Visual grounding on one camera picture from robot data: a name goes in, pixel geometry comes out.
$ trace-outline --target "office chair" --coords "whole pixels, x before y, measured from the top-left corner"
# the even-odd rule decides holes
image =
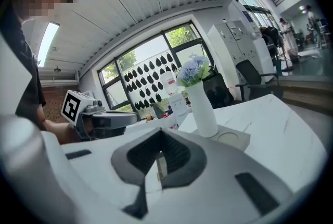
[[[247,83],[237,84],[240,87],[241,99],[245,101],[244,87],[250,88],[249,100],[259,98],[261,96],[273,93],[276,97],[282,99],[283,89],[280,87],[279,77],[276,73],[259,74],[253,64],[249,60],[244,60],[236,65],[238,71],[243,75]],[[261,78],[264,76],[275,76],[277,86],[270,84],[261,85]]]
[[[225,85],[222,75],[214,70],[210,72],[211,74],[203,79],[202,83],[204,92],[213,109],[240,103],[240,101],[234,101],[234,97]]]

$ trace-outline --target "black shirt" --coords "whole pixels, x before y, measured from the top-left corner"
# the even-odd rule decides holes
[[[16,115],[30,119],[41,130],[45,130],[37,117],[39,104],[43,106],[46,104],[38,75],[37,57],[33,55],[30,46],[25,41],[22,25],[15,15],[11,3],[0,18],[0,31],[16,57],[32,75],[19,102]]]

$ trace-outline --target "vase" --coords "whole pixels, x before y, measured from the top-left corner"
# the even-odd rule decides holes
[[[194,120],[200,136],[205,138],[213,137],[217,134],[218,128],[213,107],[203,90],[202,81],[186,87],[185,90],[191,101]]]

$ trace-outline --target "white table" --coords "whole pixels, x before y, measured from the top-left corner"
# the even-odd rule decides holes
[[[270,94],[215,109],[219,125],[251,135],[245,153],[279,176],[293,192],[316,180],[327,153],[312,129],[285,103]],[[178,130],[197,129],[189,114]]]

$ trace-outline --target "standing person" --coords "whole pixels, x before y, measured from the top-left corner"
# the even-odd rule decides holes
[[[306,10],[308,11],[308,17],[312,23],[313,30],[317,34],[317,47],[319,49],[322,48],[322,37],[321,37],[321,30],[318,25],[318,19],[315,17],[314,13],[311,10],[311,6],[307,5]]]
[[[75,128],[69,123],[53,123],[45,118],[43,106],[46,104],[37,69],[37,57],[25,41],[22,24],[37,16],[47,16],[48,10],[57,4],[72,0],[6,0],[1,10],[0,32],[10,49],[32,75],[16,110],[16,115],[31,120],[41,130],[56,135],[60,144],[80,141]]]
[[[298,49],[297,49],[297,43],[295,40],[295,37],[293,36],[292,27],[289,23],[287,23],[283,18],[280,18],[280,23],[283,28],[282,34],[285,35],[286,41],[285,41],[285,49],[286,52],[290,56],[290,59],[292,61],[298,60]]]

